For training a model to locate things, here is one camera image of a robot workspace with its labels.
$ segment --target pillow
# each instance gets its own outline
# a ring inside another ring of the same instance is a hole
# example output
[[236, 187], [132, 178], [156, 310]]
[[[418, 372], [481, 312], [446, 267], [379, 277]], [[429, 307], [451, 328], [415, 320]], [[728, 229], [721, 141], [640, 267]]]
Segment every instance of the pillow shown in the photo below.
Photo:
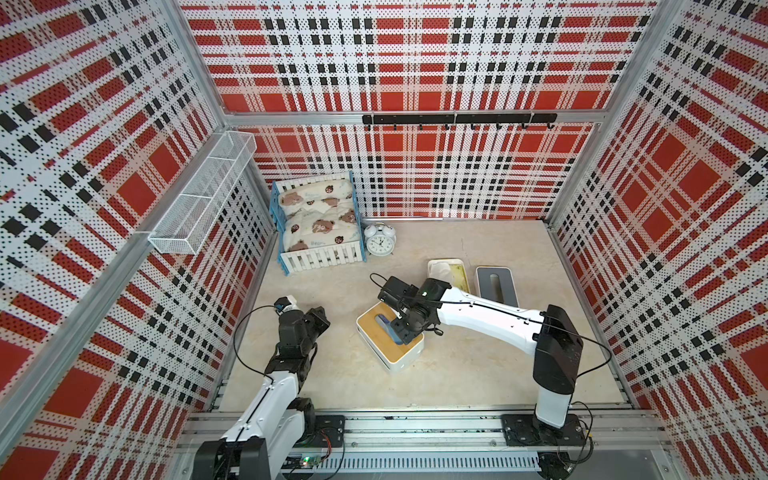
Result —
[[[306, 184], [282, 192], [277, 197], [277, 200], [285, 214], [290, 215], [296, 213], [302, 207], [312, 207], [318, 200], [329, 198], [338, 200], [352, 198], [352, 182], [349, 180], [325, 180], [313, 184]], [[317, 210], [323, 208], [324, 207], [321, 205], [313, 207], [313, 209]]]

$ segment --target white box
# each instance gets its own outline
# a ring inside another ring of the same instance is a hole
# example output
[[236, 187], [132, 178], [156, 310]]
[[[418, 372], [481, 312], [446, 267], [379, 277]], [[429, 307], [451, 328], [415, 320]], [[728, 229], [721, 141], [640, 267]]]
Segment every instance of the white box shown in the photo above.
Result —
[[408, 345], [397, 345], [389, 334], [376, 322], [376, 315], [395, 319], [395, 312], [384, 302], [378, 302], [364, 314], [357, 317], [357, 331], [371, 350], [379, 357], [380, 363], [389, 373], [401, 372], [418, 359], [424, 350], [424, 334], [414, 338]]

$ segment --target tissue box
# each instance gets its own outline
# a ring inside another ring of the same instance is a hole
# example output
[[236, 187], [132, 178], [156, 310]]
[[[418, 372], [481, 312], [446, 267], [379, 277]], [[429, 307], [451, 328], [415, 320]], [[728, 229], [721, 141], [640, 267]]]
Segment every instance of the tissue box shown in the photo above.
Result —
[[376, 322], [376, 315], [384, 315], [387, 319], [394, 319], [395, 312], [384, 302], [378, 302], [367, 312], [357, 317], [357, 331], [363, 340], [371, 347], [371, 350], [379, 357], [380, 363], [387, 372], [397, 373], [418, 359], [424, 350], [424, 334], [408, 345], [397, 345], [389, 337], [389, 334]]

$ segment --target clock face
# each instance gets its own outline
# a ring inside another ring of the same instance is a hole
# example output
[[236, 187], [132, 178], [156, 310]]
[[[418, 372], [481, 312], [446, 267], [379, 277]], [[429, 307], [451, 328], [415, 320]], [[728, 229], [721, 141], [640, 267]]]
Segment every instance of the clock face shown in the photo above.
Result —
[[389, 255], [395, 249], [395, 241], [384, 235], [375, 235], [368, 239], [366, 246], [373, 255]]

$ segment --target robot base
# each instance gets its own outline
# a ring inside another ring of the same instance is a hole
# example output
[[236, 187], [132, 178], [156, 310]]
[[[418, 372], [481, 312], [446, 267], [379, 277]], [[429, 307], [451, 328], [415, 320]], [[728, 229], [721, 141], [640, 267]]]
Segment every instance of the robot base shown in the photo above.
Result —
[[315, 432], [309, 433], [307, 438], [300, 439], [294, 446], [297, 448], [324, 449], [328, 445], [325, 438], [319, 434], [322, 430], [328, 435], [331, 447], [340, 449], [344, 444], [344, 422], [344, 415], [315, 415]]
[[580, 447], [584, 431], [574, 414], [565, 416], [561, 429], [554, 429], [536, 419], [536, 415], [502, 415], [502, 431], [509, 447], [558, 446]]

